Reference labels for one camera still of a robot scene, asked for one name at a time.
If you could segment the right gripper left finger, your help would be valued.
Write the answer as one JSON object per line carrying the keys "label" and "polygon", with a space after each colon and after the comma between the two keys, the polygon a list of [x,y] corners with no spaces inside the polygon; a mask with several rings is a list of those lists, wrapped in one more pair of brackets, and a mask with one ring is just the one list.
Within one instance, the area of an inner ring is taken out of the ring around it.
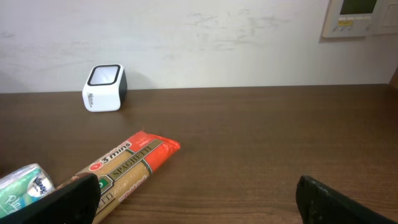
{"label": "right gripper left finger", "polygon": [[5,224],[92,224],[101,196],[97,175],[73,176],[46,197],[1,218]]}

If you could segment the green tissue pack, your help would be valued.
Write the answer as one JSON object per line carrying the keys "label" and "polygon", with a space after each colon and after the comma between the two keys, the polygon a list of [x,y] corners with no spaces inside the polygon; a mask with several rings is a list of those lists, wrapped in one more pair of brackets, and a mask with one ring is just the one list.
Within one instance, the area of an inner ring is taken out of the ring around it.
{"label": "green tissue pack", "polygon": [[29,164],[1,178],[1,218],[44,198],[55,190],[46,171]]}

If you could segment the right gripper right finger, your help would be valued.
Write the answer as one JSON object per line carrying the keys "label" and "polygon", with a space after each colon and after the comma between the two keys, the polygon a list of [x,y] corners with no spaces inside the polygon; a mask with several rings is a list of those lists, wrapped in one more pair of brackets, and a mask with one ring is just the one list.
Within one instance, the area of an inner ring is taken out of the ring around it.
{"label": "right gripper right finger", "polygon": [[309,175],[300,177],[295,199],[304,224],[397,224]]}

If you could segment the orange spaghetti package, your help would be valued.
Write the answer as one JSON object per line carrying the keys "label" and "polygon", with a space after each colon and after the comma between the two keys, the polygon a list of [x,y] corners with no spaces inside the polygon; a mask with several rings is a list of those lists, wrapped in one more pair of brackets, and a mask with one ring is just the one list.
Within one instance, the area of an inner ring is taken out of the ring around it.
{"label": "orange spaghetti package", "polygon": [[179,149],[180,143],[173,139],[139,131],[57,189],[85,173],[95,174],[101,197],[93,223],[99,223]]}

